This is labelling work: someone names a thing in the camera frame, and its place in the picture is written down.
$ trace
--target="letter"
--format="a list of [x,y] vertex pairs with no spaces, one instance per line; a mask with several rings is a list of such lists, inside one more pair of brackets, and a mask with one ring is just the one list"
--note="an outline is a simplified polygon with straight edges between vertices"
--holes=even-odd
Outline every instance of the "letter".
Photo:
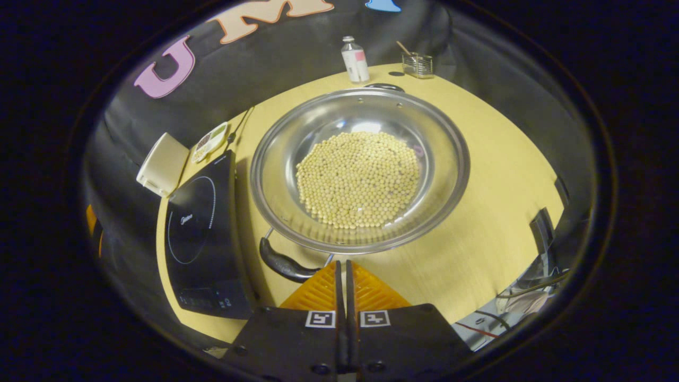
[[190,36],[186,36],[179,41],[172,44],[165,52],[163,57],[168,54],[177,62],[177,71],[171,77],[163,80],[158,77],[153,68],[155,61],[151,63],[134,81],[135,86],[139,86],[144,93],[152,98],[162,98],[170,94],[177,86],[181,85],[184,80],[189,77],[191,71],[194,70],[196,64],[196,57],[194,53],[186,45],[186,40]]
[[224,37],[219,42],[228,44],[257,30],[258,25],[246,23],[243,17],[272,24],[280,18],[285,3],[290,4],[290,11],[286,14],[288,17],[307,16],[335,8],[334,5],[323,0],[252,1],[226,10],[211,18],[208,22],[216,20],[221,25]]
[[400,12],[401,8],[394,4],[393,0],[370,0],[365,4],[371,10],[383,12]]

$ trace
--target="black object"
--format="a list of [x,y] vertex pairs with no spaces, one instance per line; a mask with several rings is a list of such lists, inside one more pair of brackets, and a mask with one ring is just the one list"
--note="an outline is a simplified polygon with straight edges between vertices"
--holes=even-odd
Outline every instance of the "black object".
[[364,87],[366,87],[366,88],[377,88],[377,89],[387,89],[387,90],[396,90],[397,92],[404,92],[405,93],[405,90],[402,87],[392,85],[392,84],[377,83],[377,84],[366,85]]
[[487,315],[488,317],[494,318],[497,322],[500,323],[500,325],[502,325],[503,328],[505,328],[505,330],[511,329],[511,326],[507,323],[507,321],[505,321],[500,316],[494,315],[493,313],[484,312],[484,311],[474,311],[474,312],[476,312],[478,314],[482,314],[482,315]]
[[291,257],[277,252],[265,237],[259,241],[259,255],[269,268],[295,283],[303,283],[320,271],[320,268],[305,268]]
[[354,295],[354,267],[351,260],[346,261],[346,322],[349,348],[347,369],[359,369],[359,325],[356,322],[356,296]]
[[538,211],[535,218],[530,222],[530,230],[533,232],[535,243],[538,245],[538,253],[546,253],[552,241],[554,241],[554,227],[552,227],[546,207]]
[[342,263],[335,262],[335,296],[337,298],[337,373],[352,372],[349,367],[349,336],[347,332],[346,311],[342,295]]
[[228,150],[169,196],[165,257],[180,307],[245,319],[254,296],[234,219],[234,169],[235,155]]
[[362,381],[432,381],[473,354],[432,304],[358,313]]
[[335,381],[339,320],[336,312],[258,308],[222,360],[268,381]]
[[564,208],[568,207],[570,195],[568,194],[568,189],[566,188],[564,180],[557,176],[556,180],[554,181],[554,187],[556,187],[556,190],[559,193],[559,197],[561,198],[561,203],[564,205]]
[[526,290],[528,288],[534,288],[536,285],[550,284],[553,281],[556,281],[558,279],[559,280],[562,279],[563,278],[562,276],[564,276],[568,272],[569,271],[564,271],[564,272],[561,272],[561,273],[555,273],[554,275],[539,277],[537,279],[517,280],[516,286],[523,289],[523,290]]

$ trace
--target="red wire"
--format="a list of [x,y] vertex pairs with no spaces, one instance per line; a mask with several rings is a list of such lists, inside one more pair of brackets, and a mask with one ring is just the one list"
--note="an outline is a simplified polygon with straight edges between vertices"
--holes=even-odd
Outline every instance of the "red wire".
[[464,324],[460,324],[459,322],[456,322],[456,324],[458,324],[459,326],[464,326],[465,328],[467,328],[467,329],[469,329],[469,330],[474,330],[475,332],[479,332],[479,333],[481,333],[481,334],[485,334],[486,336],[489,336],[489,337],[500,338],[500,336],[498,336],[498,335],[496,335],[496,334],[492,334],[492,333],[489,333],[489,332],[484,332],[483,330],[476,329],[476,328],[472,328],[472,327],[470,327],[470,326],[467,326],[467,325],[464,325]]

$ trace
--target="white plastic box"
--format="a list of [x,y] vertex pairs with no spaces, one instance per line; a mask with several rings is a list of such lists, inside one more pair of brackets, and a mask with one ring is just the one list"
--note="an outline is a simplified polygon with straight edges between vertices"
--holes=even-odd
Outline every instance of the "white plastic box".
[[177,188],[188,158],[189,149],[164,133],[146,155],[136,180],[157,195],[168,196]]

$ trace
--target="wire basket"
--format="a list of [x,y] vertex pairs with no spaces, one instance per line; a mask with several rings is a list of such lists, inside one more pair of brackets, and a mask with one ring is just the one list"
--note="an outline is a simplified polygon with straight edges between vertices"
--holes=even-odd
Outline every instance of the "wire basket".
[[403,72],[416,78],[434,77],[434,59],[431,56],[420,55],[417,52],[401,53]]

